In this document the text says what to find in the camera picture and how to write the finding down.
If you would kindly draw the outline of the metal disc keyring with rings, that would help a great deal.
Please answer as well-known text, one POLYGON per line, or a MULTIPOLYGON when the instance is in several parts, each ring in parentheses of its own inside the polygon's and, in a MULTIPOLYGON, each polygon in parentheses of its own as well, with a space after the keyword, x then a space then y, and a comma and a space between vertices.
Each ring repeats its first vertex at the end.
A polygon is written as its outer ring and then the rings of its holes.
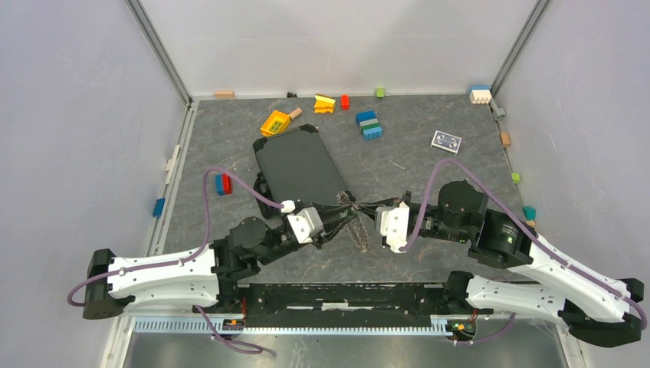
MULTIPOLYGON (((350 191, 338 192, 336 199, 340 205, 351 205, 354 212, 359 209, 359 206, 356 203, 356 199, 353 197, 350 191)), ((369 252, 369 236, 365 225, 362 223, 362 220, 358 215, 352 218, 346 224, 346 230, 348 231, 351 239, 353 240, 353 244, 359 252, 369 252)))

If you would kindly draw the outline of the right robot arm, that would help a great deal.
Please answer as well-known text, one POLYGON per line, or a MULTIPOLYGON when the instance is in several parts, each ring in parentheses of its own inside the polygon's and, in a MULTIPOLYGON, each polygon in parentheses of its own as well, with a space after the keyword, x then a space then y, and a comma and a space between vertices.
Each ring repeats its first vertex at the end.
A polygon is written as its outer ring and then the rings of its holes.
POLYGON ((619 347, 642 336, 642 319, 632 304, 644 297, 634 278, 608 278, 552 246, 529 225, 488 208, 488 196, 467 181, 442 186, 434 205, 399 199, 363 203, 382 242, 402 253, 409 236, 468 245, 480 264, 528 278, 526 284, 491 281, 466 272, 450 273, 442 292, 444 306, 456 314, 505 311, 565 327, 570 335, 598 347, 619 347))

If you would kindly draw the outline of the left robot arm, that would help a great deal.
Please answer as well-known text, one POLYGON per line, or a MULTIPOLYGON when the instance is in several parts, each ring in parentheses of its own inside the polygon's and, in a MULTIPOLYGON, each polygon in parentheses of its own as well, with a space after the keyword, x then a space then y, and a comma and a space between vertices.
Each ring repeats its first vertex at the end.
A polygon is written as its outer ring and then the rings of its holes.
POLYGON ((357 217, 351 205, 291 205, 271 228, 248 217, 224 238, 176 253, 125 258, 96 250, 83 285, 82 317, 102 320, 140 308, 209 308, 234 311, 238 282, 261 266, 312 245, 321 248, 357 217))

